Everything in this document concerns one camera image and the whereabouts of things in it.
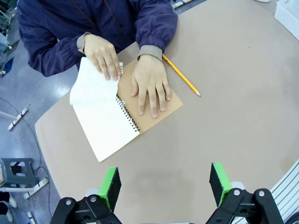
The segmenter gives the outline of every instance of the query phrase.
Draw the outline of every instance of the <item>drawstring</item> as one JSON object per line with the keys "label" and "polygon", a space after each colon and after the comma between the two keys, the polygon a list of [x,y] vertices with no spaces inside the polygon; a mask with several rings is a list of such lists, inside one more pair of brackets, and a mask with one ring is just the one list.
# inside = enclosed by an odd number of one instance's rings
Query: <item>drawstring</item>
{"label": "drawstring", "polygon": [[[91,20],[90,20],[90,19],[89,19],[83,12],[82,12],[82,10],[80,9],[80,7],[74,2],[74,0],[71,0],[71,2],[76,6],[76,8],[80,11],[80,13],[81,13],[86,19],[88,19],[88,21],[89,21],[91,24],[95,25],[94,22],[92,22],[92,21],[91,21]],[[117,25],[118,25],[119,27],[122,28],[123,25],[122,25],[121,23],[119,23],[119,22],[117,21],[117,19],[114,17],[114,15],[113,15],[113,13],[112,13],[112,11],[111,11],[111,9],[110,9],[110,7],[109,7],[107,1],[104,0],[104,2],[105,2],[105,4],[107,5],[108,10],[109,10],[109,12],[110,12],[110,14],[111,14],[113,20],[117,23]]]}

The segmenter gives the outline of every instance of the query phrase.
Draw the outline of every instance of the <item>person's left hand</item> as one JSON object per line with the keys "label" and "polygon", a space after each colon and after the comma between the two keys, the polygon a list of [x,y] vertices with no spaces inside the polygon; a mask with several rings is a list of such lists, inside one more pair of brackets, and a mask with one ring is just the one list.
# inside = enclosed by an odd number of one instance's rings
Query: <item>person's left hand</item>
{"label": "person's left hand", "polygon": [[160,110],[166,111],[166,101],[171,100],[172,94],[168,84],[167,74],[163,63],[152,55],[141,55],[132,74],[132,96],[139,93],[138,111],[144,114],[146,94],[149,93],[149,105],[153,118],[158,117],[157,97],[158,93]]}

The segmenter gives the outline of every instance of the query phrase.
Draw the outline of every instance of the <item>gray floor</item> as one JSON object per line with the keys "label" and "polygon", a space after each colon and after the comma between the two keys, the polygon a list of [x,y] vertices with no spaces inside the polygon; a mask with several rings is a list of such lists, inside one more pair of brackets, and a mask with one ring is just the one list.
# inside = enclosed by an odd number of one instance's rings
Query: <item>gray floor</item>
{"label": "gray floor", "polygon": [[[180,14],[203,1],[193,0],[177,8],[175,12]],[[18,39],[18,23],[14,21],[8,40],[10,43],[14,43]],[[19,43],[16,51],[7,58],[7,61],[11,57],[14,57],[12,70],[0,79],[0,97],[10,102],[19,111],[30,104],[30,110],[24,119],[35,134],[34,124],[36,121],[73,86],[77,78],[77,68],[72,67],[59,75],[45,78],[42,74],[28,66],[28,54],[22,42]],[[17,112],[1,99],[0,111],[17,115]],[[33,169],[36,169],[39,165],[40,157],[33,133],[24,121],[19,122],[12,131],[8,132],[7,127],[10,123],[10,119],[0,117],[0,158],[30,157],[34,159],[32,166]],[[41,166],[47,169],[43,156],[41,156]],[[43,179],[47,177],[47,173],[43,169],[39,169],[37,176]],[[53,214],[60,200],[51,177],[50,191],[49,185],[47,185],[28,200],[23,199],[23,194],[13,195],[17,200],[18,208],[20,208],[11,209],[15,224],[30,223],[24,213],[27,211],[33,213],[37,224],[49,223],[49,210]],[[0,216],[0,223],[8,224],[9,222],[5,216]]]}

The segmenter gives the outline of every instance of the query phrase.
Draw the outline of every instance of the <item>spiral binding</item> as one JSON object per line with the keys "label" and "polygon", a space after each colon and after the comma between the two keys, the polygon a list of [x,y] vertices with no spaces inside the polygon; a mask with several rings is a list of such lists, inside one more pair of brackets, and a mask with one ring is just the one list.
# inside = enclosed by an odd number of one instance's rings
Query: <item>spiral binding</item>
{"label": "spiral binding", "polygon": [[127,110],[126,106],[124,105],[123,101],[121,100],[121,98],[119,97],[119,95],[116,95],[115,98],[116,102],[118,103],[118,105],[120,106],[120,108],[122,109],[122,112],[126,115],[126,118],[128,119],[128,121],[130,122],[130,125],[133,127],[133,129],[135,130],[135,132],[140,131],[138,125],[136,124],[136,122],[134,121],[134,119],[132,118],[130,112]]}

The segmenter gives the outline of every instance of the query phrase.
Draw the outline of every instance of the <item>sleeve cuff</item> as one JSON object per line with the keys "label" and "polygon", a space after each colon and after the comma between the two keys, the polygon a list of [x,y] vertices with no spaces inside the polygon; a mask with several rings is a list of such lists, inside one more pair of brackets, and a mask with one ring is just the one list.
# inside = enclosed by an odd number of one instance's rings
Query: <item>sleeve cuff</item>
{"label": "sleeve cuff", "polygon": [[160,61],[162,61],[162,49],[156,47],[155,45],[143,45],[140,48],[137,60],[139,60],[140,56],[144,54],[153,55],[156,58],[158,58]]}
{"label": "sleeve cuff", "polygon": [[78,48],[78,51],[81,52],[82,54],[84,54],[84,37],[87,34],[91,34],[91,33],[86,32],[77,39],[77,48]]}

